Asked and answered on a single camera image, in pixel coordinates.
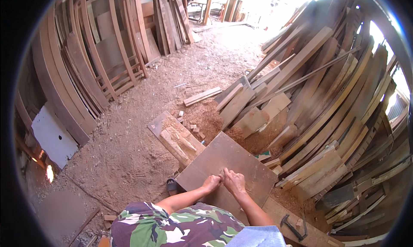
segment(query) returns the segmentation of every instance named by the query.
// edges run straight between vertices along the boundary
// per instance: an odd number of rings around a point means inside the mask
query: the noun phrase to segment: blue cloth
[[[226,246],[285,247],[285,241],[276,225],[246,226]]]

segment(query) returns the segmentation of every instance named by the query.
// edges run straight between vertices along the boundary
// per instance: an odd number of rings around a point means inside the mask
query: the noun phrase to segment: bright opening
[[[54,174],[51,165],[48,165],[48,168],[46,170],[46,176],[48,177],[49,182],[52,183],[54,179]]]

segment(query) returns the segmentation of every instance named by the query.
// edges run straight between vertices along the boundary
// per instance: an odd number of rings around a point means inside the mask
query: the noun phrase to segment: sawdust pile
[[[214,99],[209,98],[190,106],[184,111],[183,118],[187,122],[187,129],[198,140],[202,140],[198,133],[190,129],[190,124],[196,124],[199,132],[205,135],[205,146],[208,146],[222,128],[223,120],[219,113],[215,111],[217,104]]]
[[[283,130],[287,121],[287,109],[282,110],[261,132],[255,132],[246,139],[243,139],[242,131],[239,127],[233,126],[225,133],[230,136],[235,142],[240,144],[248,152],[253,155],[258,155],[266,151],[267,146],[273,141]],[[275,159],[282,152],[282,147],[273,147],[270,149],[271,158],[268,161]]]

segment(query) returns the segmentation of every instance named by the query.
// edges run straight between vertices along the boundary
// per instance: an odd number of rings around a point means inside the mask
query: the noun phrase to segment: hand
[[[219,187],[221,183],[221,178],[219,176],[211,175],[205,181],[202,187],[207,191],[207,193],[212,193],[216,188]]]
[[[233,170],[228,171],[228,168],[225,167],[224,175],[220,174],[219,177],[221,177],[221,181],[232,195],[246,193],[245,178],[242,173],[235,173]]]

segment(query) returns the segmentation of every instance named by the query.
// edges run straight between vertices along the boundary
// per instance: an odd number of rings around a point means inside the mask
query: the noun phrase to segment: wooden stick
[[[271,100],[271,98],[273,98],[274,96],[279,95],[279,94],[287,91],[288,89],[293,88],[293,87],[295,87],[296,85],[298,85],[298,84],[306,81],[307,79],[309,79],[309,78],[311,78],[312,76],[314,76],[315,74],[317,74],[318,71],[320,71],[320,70],[322,70],[322,69],[324,69],[324,68],[330,67],[330,66],[333,65],[334,63],[342,60],[343,58],[347,57],[349,54],[352,54],[352,53],[354,53],[354,52],[357,52],[357,51],[360,50],[360,49],[361,49],[361,47],[359,46],[359,47],[357,47],[357,48],[354,48],[354,49],[352,49],[352,50],[349,50],[347,53],[344,53],[343,55],[338,56],[337,58],[335,58],[335,59],[333,59],[332,61],[324,64],[324,65],[321,66],[320,68],[313,70],[312,72],[308,73],[307,75],[303,76],[302,78],[297,79],[296,81],[294,81],[294,82],[286,85],[285,87],[277,90],[276,92],[274,92],[274,93],[272,93],[272,94],[264,97],[261,101],[258,101],[258,102],[256,102],[255,104],[251,105],[251,108],[252,108],[252,107],[255,107],[255,106],[258,106],[258,105],[261,105],[261,104],[265,103],[265,102],[268,101],[268,100]]]
[[[80,232],[83,230],[83,228],[85,228],[85,226],[90,222],[90,220],[100,211],[100,208],[96,208],[94,212],[92,212],[90,214],[90,216],[86,219],[85,223],[83,223],[81,225],[81,227],[76,231],[75,235],[73,236],[73,238],[69,241],[69,243],[67,244],[67,247],[70,247],[70,244],[73,243],[73,241],[76,239],[76,237],[80,234]]]

